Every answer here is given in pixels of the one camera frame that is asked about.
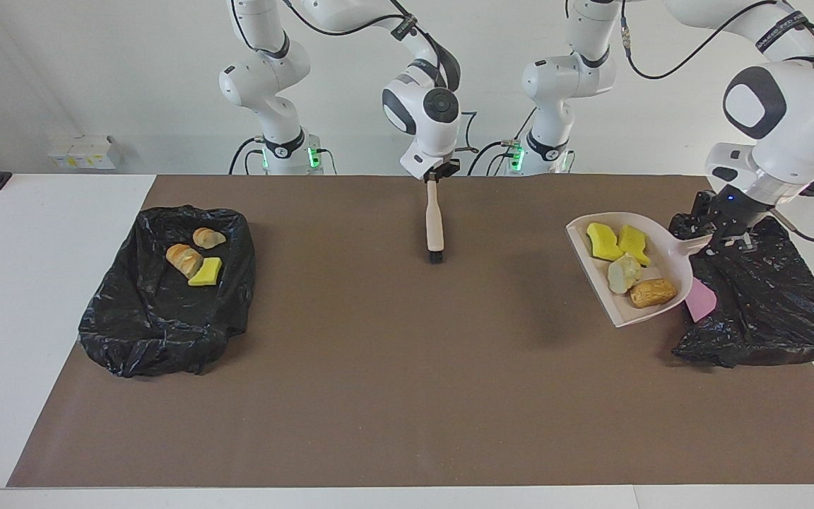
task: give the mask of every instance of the bread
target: bread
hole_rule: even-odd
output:
[[[678,289],[665,279],[643,281],[630,290],[630,299],[633,299],[633,305],[639,309],[667,304],[676,296]]]
[[[181,271],[184,277],[190,279],[194,277],[203,266],[203,255],[199,254],[193,247],[185,244],[175,244],[168,248],[165,258],[171,265]]]
[[[228,242],[228,239],[225,238],[225,235],[216,232],[216,230],[198,228],[194,232],[194,244],[199,245],[201,248],[212,249],[216,245],[224,244],[224,242]]]

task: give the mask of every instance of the dustpan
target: dustpan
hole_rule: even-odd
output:
[[[621,226],[630,225],[647,235],[646,255],[652,260],[650,267],[642,270],[642,281],[664,278],[678,289],[678,295],[667,304],[637,309],[629,296],[618,296],[608,290],[608,265],[611,262],[592,257],[592,244],[586,235],[590,223],[604,223],[619,233]],[[567,234],[574,245],[579,263],[589,278],[601,306],[615,327],[624,327],[645,322],[668,312],[687,300],[692,290],[692,265],[689,257],[701,251],[711,240],[711,236],[692,240],[678,240],[664,226],[631,212],[595,213],[582,216],[567,225]]]

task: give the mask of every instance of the plastic bag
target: plastic bag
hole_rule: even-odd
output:
[[[197,248],[194,230],[212,228],[228,242]],[[193,288],[165,260],[175,244],[222,258],[217,286]],[[232,210],[193,206],[141,212],[81,319],[80,343],[91,360],[119,376],[202,374],[228,339],[247,328],[255,253],[247,219]]]
[[[695,219],[677,215],[671,232],[694,238]],[[690,258],[695,277],[718,297],[711,315],[694,323],[673,352],[692,362],[733,368],[814,361],[814,276],[786,230],[771,217],[753,229],[754,252],[721,249]]]

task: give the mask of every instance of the brown tabletop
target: brown tabletop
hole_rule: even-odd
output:
[[[249,331],[201,377],[75,347],[9,486],[814,484],[814,367],[684,364],[682,310],[614,329],[563,231],[707,187],[453,178],[433,267],[410,178],[156,178],[145,207],[248,217]]]

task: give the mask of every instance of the dustpan handle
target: dustpan handle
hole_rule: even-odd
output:
[[[697,252],[702,251],[705,246],[708,245],[708,242],[712,240],[711,235],[701,236],[701,238],[693,238],[690,240],[680,241],[678,243],[678,252],[682,255],[687,255],[687,257],[691,257],[692,255],[697,254]]]

